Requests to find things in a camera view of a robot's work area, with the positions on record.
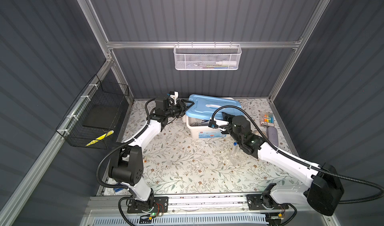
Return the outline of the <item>blue plastic bin lid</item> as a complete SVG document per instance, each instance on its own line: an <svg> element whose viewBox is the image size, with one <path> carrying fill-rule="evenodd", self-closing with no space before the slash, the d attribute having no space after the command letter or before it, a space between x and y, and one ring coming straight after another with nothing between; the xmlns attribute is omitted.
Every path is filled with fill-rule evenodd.
<svg viewBox="0 0 384 226"><path fill-rule="evenodd" d="M190 107L186 115L190 118L210 120L213 113L223 106L236 106L241 108L241 103L233 99L217 98L211 96L203 96L192 94L189 97L189 101L194 102Z"/></svg>

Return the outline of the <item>white plastic storage bin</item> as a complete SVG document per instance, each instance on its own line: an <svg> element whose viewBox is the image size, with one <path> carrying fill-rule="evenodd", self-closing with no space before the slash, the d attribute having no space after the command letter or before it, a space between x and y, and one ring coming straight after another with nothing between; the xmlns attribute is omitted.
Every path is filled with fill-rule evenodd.
<svg viewBox="0 0 384 226"><path fill-rule="evenodd" d="M187 115L184 115L183 121L186 123L187 128L190 130L191 137L194 140L225 138L227 136L226 134L223 134L220 129L210 128L208 126L209 120L191 118L191 117L188 117Z"/></svg>

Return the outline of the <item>clear test tube rack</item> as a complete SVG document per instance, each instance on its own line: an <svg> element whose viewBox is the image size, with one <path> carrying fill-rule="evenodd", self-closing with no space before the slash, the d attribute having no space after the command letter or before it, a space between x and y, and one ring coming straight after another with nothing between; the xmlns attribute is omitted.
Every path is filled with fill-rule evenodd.
<svg viewBox="0 0 384 226"><path fill-rule="evenodd" d="M228 159L232 166L239 167L247 163L248 155L238 146L233 146L228 153Z"/></svg>

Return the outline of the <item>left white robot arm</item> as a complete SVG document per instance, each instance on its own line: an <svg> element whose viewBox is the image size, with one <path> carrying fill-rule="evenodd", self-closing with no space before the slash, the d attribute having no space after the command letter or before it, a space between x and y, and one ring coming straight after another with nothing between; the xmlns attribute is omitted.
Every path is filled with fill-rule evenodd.
<svg viewBox="0 0 384 226"><path fill-rule="evenodd" d="M193 105L192 101L178 99L177 92L148 100L144 106L146 118L143 127L108 154L108 177L116 183L106 183L104 187L126 189L134 200L151 207L154 203L154 191L143 177L143 150L170 123L170 118L183 117Z"/></svg>

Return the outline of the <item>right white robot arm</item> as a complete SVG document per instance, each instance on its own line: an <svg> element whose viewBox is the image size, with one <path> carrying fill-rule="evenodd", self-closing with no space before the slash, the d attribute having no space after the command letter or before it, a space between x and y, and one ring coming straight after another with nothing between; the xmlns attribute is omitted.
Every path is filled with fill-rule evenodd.
<svg viewBox="0 0 384 226"><path fill-rule="evenodd" d="M256 159L271 163L298 179L299 186L278 186L270 183L262 192L261 201L266 209L282 204L299 204L312 207L318 213L332 216L344 194L339 178L331 176L336 169L324 164L325 173L313 169L314 163L302 160L285 151L274 149L264 138L255 135L245 116L222 114L229 124L227 130L239 148Z"/></svg>

